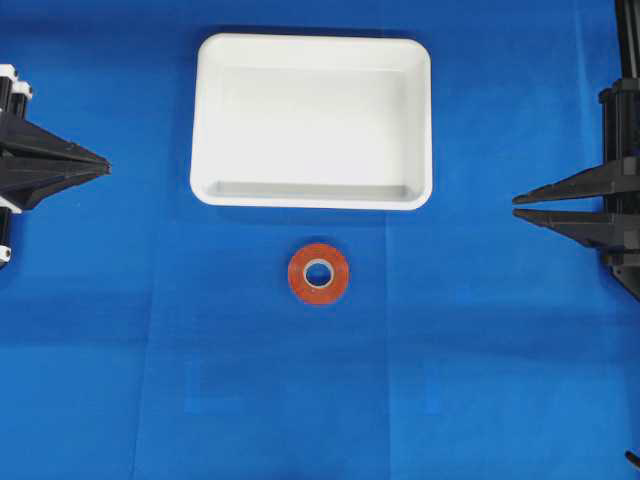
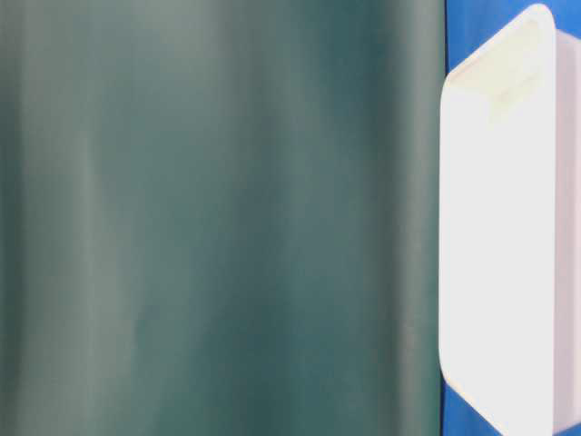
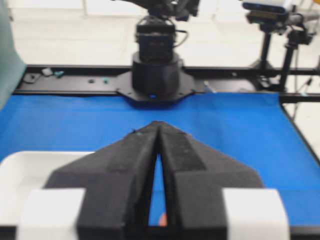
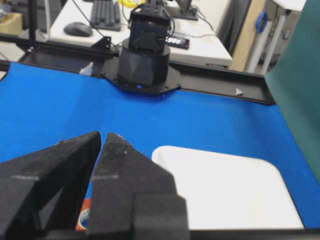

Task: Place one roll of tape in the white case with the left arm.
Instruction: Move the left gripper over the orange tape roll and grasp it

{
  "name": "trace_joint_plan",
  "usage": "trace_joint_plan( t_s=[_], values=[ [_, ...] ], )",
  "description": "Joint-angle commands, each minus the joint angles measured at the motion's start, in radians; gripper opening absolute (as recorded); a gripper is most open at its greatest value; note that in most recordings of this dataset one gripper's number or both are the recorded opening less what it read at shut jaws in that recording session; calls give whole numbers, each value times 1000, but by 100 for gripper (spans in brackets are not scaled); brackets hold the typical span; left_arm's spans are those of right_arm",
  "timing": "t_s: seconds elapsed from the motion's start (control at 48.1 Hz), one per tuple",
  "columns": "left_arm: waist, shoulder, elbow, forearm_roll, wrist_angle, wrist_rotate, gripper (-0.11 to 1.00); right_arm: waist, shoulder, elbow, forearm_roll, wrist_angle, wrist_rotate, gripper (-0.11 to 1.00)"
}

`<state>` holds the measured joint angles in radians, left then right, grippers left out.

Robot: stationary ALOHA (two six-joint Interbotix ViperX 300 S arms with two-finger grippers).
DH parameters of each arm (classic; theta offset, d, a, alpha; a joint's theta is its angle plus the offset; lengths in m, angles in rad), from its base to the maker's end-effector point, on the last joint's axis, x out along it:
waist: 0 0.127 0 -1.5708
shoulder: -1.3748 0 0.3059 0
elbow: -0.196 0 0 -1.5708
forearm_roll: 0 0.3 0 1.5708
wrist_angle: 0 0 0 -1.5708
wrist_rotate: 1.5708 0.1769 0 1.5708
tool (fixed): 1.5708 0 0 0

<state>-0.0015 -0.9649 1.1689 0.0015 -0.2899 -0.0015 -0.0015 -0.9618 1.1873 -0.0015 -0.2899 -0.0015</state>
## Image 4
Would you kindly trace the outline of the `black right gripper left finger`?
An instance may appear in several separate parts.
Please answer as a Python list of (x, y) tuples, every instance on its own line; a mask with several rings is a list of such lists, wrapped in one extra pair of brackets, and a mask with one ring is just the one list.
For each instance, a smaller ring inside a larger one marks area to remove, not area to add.
[(101, 149), (92, 131), (0, 164), (0, 237), (74, 230)]

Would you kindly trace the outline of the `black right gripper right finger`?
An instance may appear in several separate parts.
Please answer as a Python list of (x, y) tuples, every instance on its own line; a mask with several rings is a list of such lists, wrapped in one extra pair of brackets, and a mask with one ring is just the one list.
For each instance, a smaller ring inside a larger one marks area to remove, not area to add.
[(91, 179), (91, 240), (187, 240), (186, 200), (173, 175), (108, 133)]

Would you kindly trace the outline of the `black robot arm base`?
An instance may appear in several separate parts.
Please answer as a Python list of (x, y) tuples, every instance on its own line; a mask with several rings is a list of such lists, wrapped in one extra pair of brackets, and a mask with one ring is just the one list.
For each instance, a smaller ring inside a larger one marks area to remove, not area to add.
[(106, 60), (103, 77), (127, 92), (160, 95), (181, 87), (181, 74), (170, 67), (171, 16), (161, 0), (147, 0), (129, 18), (130, 35), (119, 56)]

